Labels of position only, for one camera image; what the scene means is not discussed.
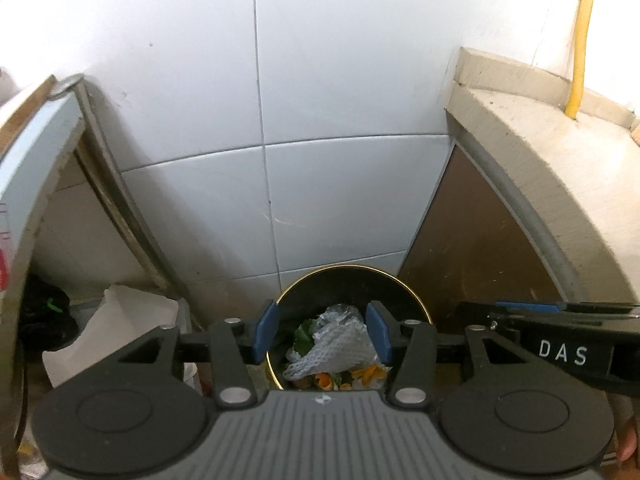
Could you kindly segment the person's right hand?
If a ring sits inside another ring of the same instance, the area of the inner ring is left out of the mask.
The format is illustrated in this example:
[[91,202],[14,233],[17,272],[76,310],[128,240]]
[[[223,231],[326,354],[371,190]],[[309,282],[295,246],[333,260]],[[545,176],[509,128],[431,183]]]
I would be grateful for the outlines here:
[[617,433],[617,460],[621,463],[634,458],[639,463],[639,400],[631,399],[632,416]]

